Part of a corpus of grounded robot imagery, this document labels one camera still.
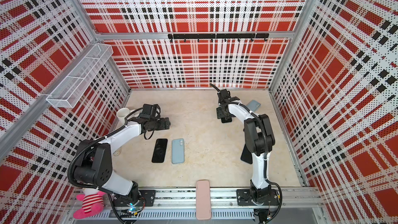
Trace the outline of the blue case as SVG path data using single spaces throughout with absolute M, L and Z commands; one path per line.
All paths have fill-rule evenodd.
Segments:
M 251 100 L 246 106 L 250 111 L 256 112 L 260 108 L 261 104 L 256 100 Z

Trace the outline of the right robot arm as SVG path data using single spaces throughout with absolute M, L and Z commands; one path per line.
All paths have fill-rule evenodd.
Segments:
M 216 88 L 218 96 L 217 118 L 223 123 L 235 117 L 244 125 L 245 149 L 251 154 L 253 165 L 248 193 L 237 192 L 238 204 L 280 206 L 282 190 L 268 176 L 268 161 L 275 145 L 275 136 L 268 115 L 258 115 L 244 105 L 227 89 Z

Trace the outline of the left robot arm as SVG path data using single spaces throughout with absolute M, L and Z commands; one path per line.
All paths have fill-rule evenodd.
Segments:
M 126 179 L 113 169 L 113 153 L 146 132 L 168 130 L 168 118 L 132 118 L 115 131 L 95 140 L 82 141 L 72 159 L 67 177 L 75 187 L 96 189 L 135 204 L 142 198 L 138 183 Z

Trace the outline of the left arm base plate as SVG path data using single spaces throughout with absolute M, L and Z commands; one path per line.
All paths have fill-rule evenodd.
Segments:
M 116 207 L 152 207 L 155 200 L 155 190 L 138 190 L 137 193 L 128 196 L 115 195 L 113 199 Z

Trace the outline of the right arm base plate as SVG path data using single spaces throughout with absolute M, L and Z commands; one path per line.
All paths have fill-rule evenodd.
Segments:
M 236 197 L 239 206 L 277 206 L 279 204 L 277 191 L 269 188 L 238 189 Z

